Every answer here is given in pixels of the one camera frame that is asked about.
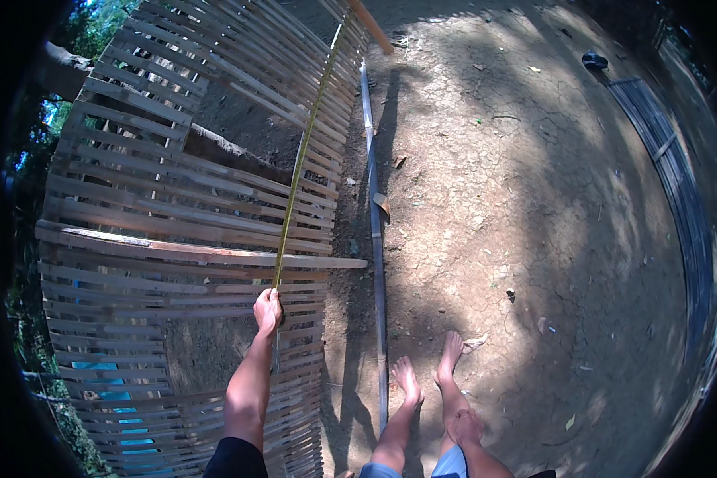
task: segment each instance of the hand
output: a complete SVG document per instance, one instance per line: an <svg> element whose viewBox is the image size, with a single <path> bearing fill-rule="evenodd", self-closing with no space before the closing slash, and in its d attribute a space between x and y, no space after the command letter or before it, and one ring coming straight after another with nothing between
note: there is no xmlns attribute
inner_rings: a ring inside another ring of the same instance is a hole
<svg viewBox="0 0 717 478"><path fill-rule="evenodd" d="M452 441L458 445L465 442L481 444L483 436L483 420L475 410L462 409L457 412L456 417L445 424L447 434Z"/></svg>
<svg viewBox="0 0 717 478"><path fill-rule="evenodd" d="M273 337L284 315L279 302L279 292L276 289L266 289L261 292L252 312L255 321L258 322L258 333L264 337Z"/></svg>

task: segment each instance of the bare foot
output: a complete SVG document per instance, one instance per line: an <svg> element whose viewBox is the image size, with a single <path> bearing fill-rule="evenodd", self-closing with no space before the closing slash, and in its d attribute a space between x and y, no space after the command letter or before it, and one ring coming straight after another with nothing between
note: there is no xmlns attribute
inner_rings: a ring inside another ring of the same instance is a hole
<svg viewBox="0 0 717 478"><path fill-rule="evenodd" d="M413 403L419 406L425 399L425 394L417 384L417 376L414 375L414 368L411 366L411 359L407 356L399 357L392 369L393 376L398 385L404 390L406 398L404 402Z"/></svg>
<svg viewBox="0 0 717 478"><path fill-rule="evenodd" d="M435 375L433 375L438 385L441 384L441 380L454 377L454 367L456 367L456 363L459 361L459 357L462 355L464 349L465 343L462 341L462 336L453 330L449 330L447 333L447 341L443 345L441 363L438 364L438 369Z"/></svg>

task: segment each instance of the yellow measuring tape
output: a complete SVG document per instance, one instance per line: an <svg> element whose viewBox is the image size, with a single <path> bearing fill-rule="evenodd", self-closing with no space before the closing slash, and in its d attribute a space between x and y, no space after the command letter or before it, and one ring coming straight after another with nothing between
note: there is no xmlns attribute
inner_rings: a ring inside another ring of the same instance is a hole
<svg viewBox="0 0 717 478"><path fill-rule="evenodd" d="M292 185L290 186L290 197L287 200L287 209L284 212L284 223L281 226L281 238L279 239L279 250L276 254L276 263L274 264L274 284L272 287L278 288L281 282L281 263L284 258L284 245L287 243L287 233L290 228L290 220L292 219L292 209L295 205L295 195L297 194L298 183L300 182L300 172L303 170L303 162L306 157L306 148L308 148L308 140L310 139L311 133L313 132L313 126L315 125L315 116L319 112L319 105L321 105L321 99L326 91L326 86L329 83L329 78L332 76L332 69L337 59L337 52L340 49L340 44L343 42L345 36L345 30L348 24L353 20L353 10L350 12L348 17L344 20L343 24L340 25L340 31L337 33L337 37L332 45L331 53L329 54L329 61L326 62L326 68L324 74L321 77L321 84L319 85L319 91L316 93L315 100L313 101L313 108L311 109L310 118L306 126L305 136L303 137L303 143L300 149L297 151L297 160L295 161L295 168L292 173ZM275 357L275 371L279 372L279 331L276 332L276 357Z"/></svg>

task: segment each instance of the dirt ground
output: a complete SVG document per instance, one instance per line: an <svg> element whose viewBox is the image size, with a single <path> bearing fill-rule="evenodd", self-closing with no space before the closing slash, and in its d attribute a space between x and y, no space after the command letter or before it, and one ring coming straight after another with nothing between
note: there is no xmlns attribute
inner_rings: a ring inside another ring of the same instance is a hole
<svg viewBox="0 0 717 478"><path fill-rule="evenodd" d="M641 72L566 2L364 4L388 36L410 39L390 57L373 44L367 58L392 208L388 356L411 357L426 395L404 475L429 476L436 463L431 374L447 330L487 334L455 379L485 418L484 444L516 476L638 475L695 371L682 361L680 246L635 129L580 58L590 48L608 57L610 78ZM317 2L286 8L331 41L335 23ZM236 97L220 101L227 94L211 86L195 121L286 166L297 132ZM343 165L356 185L342 186L333 245L349 257L356 239L371 262L361 114L357 102ZM399 170L397 155L407 156ZM378 374L371 274L329 282L322 419L333 476L359 472L377 443ZM184 351L171 363L177 391L225 386L252 326L172 324L169 347ZM391 385L391 413L402 394Z"/></svg>

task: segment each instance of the light blue shorts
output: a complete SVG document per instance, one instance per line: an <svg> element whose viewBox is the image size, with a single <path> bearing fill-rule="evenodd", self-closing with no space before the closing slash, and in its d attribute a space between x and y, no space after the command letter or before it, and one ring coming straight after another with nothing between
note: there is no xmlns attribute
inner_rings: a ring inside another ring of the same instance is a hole
<svg viewBox="0 0 717 478"><path fill-rule="evenodd" d="M379 463L367 463L361 469L358 478L402 478L390 466ZM459 445L454 445L441 456L430 478L467 478L465 454Z"/></svg>

